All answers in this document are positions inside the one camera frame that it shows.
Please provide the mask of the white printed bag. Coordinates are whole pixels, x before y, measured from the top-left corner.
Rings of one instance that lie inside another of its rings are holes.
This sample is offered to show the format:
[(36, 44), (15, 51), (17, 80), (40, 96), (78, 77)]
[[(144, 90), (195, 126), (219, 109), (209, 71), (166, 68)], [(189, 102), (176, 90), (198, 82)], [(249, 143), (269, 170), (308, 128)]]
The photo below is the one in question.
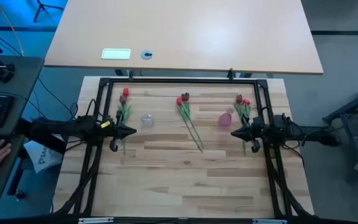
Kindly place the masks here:
[(32, 161), (35, 173), (43, 172), (48, 168), (61, 164), (63, 155), (35, 141), (24, 144), (30, 160)]

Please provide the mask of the grey side desk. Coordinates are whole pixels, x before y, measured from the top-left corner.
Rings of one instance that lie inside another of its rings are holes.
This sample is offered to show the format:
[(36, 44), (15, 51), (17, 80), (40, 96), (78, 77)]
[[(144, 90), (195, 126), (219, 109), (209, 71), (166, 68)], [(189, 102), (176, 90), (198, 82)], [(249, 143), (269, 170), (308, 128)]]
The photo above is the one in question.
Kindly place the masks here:
[(7, 83), (0, 82), (0, 95), (12, 96), (14, 101), (5, 123), (0, 127), (0, 140), (11, 143), (10, 154), (0, 165), (0, 199), (6, 187), (11, 170), (16, 162), (17, 155), (22, 149), (25, 136), (15, 132), (27, 104), (30, 94), (38, 80), (44, 60), (37, 57), (3, 56), (2, 63), (14, 64), (14, 76)]

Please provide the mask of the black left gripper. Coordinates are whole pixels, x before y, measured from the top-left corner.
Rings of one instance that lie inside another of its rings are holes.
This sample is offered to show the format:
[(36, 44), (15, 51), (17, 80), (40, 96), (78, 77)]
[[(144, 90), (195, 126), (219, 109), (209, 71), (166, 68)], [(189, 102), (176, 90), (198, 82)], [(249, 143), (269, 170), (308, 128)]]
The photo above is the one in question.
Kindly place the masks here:
[(118, 151), (118, 146), (116, 144), (116, 139), (118, 138), (118, 128), (120, 130), (119, 132), (119, 139), (124, 139), (132, 134), (135, 134), (137, 132), (136, 129), (131, 128), (124, 123), (121, 123), (122, 121), (122, 111), (117, 110), (116, 113), (116, 122), (114, 123), (114, 126), (112, 127), (112, 139), (109, 143), (109, 148), (112, 150), (112, 152)]

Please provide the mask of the dark red artificial tulip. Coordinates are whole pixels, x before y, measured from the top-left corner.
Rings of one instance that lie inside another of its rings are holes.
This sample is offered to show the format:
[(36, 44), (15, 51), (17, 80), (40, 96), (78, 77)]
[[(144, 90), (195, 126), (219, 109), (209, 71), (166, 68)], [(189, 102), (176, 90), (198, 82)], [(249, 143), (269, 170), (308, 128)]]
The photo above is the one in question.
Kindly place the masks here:
[(131, 111), (131, 106), (127, 106), (127, 96), (125, 95), (121, 95), (120, 96), (120, 106), (119, 106), (119, 110), (121, 111), (122, 113), (122, 122), (124, 124), (127, 123), (127, 119), (130, 115), (130, 111)]
[[(235, 107), (237, 114), (239, 116), (239, 120), (242, 123), (245, 106), (244, 106), (243, 97), (241, 94), (236, 96), (234, 107)], [(242, 152), (244, 155), (246, 155), (246, 142), (244, 140), (242, 140)]]
[(195, 125), (193, 124), (191, 120), (191, 113), (190, 113), (190, 94), (188, 92), (181, 94), (181, 109), (184, 115), (184, 119), (188, 121), (191, 125), (191, 128), (194, 130), (194, 133), (196, 134), (196, 137), (198, 138), (199, 143), (196, 143), (199, 150), (203, 152), (204, 145), (203, 142), (195, 128)]

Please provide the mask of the silver metal bracket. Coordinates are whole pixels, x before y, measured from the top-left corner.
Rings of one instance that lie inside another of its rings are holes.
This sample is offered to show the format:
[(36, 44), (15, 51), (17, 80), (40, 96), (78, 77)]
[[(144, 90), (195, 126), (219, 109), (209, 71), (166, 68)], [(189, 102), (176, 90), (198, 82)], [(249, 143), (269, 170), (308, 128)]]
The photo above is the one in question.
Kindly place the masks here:
[(101, 223), (114, 223), (114, 217), (89, 217), (89, 218), (78, 219), (78, 224), (101, 224)]
[(252, 224), (288, 224), (288, 222), (286, 220), (280, 220), (280, 219), (255, 218), (252, 219)]

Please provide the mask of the pink glass vase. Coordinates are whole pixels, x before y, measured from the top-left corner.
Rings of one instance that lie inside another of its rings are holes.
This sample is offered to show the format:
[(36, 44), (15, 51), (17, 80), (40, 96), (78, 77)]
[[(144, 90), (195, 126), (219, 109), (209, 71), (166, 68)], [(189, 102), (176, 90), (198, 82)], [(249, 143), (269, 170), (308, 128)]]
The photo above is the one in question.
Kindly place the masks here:
[(232, 123), (232, 114), (234, 113), (232, 108), (228, 108), (218, 119), (218, 126), (221, 129), (229, 129)]

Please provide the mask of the black aluminium frame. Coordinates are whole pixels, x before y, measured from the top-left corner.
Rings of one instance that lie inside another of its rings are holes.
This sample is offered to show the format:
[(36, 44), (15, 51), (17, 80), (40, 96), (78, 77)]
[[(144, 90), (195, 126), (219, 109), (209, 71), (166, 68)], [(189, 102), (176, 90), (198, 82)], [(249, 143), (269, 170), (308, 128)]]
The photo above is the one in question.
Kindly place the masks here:
[[(263, 152), (253, 153), (231, 132), (240, 128), (237, 115), (229, 129), (219, 117), (237, 95), (250, 100), (257, 116), (254, 87), (241, 83), (208, 83), (199, 79), (122, 82), (112, 86), (110, 115), (129, 89), (128, 125), (137, 132), (118, 142), (112, 152), (105, 140), (91, 207), (93, 216), (180, 218), (271, 218), (272, 198)], [(190, 94), (191, 120), (203, 142), (200, 152), (176, 105)], [(140, 117), (150, 114), (151, 128)]]

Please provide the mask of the clear glass vase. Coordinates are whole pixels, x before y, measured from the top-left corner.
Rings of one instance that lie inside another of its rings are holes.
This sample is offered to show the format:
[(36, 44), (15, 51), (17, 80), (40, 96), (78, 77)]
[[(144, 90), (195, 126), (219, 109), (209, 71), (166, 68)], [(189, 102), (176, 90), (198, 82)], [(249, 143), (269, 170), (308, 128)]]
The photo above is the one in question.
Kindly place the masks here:
[(143, 114), (140, 120), (142, 122), (142, 129), (151, 128), (154, 125), (154, 119), (150, 114)]

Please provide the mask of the black tripod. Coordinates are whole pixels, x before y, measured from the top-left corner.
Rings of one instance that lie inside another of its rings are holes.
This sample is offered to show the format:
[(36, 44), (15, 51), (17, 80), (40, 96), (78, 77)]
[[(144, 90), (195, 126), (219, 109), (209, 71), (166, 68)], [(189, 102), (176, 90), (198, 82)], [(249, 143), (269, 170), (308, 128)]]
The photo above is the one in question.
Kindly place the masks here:
[(46, 9), (48, 8), (51, 8), (51, 9), (58, 9), (58, 10), (64, 10), (63, 7), (60, 7), (60, 6), (53, 6), (53, 5), (48, 5), (48, 4), (44, 4), (42, 3), (40, 0), (36, 0), (37, 1), (37, 4), (38, 4), (38, 8), (36, 10), (36, 13), (35, 13), (35, 16), (33, 18), (33, 22), (37, 22), (37, 18), (40, 14), (41, 11), (45, 11)]

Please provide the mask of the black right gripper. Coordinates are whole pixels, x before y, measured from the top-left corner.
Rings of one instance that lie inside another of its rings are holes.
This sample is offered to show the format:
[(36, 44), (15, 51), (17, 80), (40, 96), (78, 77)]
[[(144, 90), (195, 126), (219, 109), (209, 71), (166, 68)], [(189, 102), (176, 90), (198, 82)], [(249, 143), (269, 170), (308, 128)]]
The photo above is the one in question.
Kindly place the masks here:
[(242, 116), (243, 126), (233, 132), (231, 136), (239, 138), (245, 142), (251, 142), (251, 151), (256, 153), (260, 149), (260, 143), (257, 138), (262, 137), (263, 128), (265, 126), (264, 119), (261, 116), (256, 116), (250, 122), (250, 118), (245, 115)]

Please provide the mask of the light wooden desk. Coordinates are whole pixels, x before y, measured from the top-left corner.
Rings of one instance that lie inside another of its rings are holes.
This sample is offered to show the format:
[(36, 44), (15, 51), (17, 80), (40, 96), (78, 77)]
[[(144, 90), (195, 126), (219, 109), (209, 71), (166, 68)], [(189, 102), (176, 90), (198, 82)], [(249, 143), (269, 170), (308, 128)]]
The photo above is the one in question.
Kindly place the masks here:
[[(131, 57), (103, 60), (109, 48)], [(301, 0), (68, 0), (45, 64), (323, 73)]]

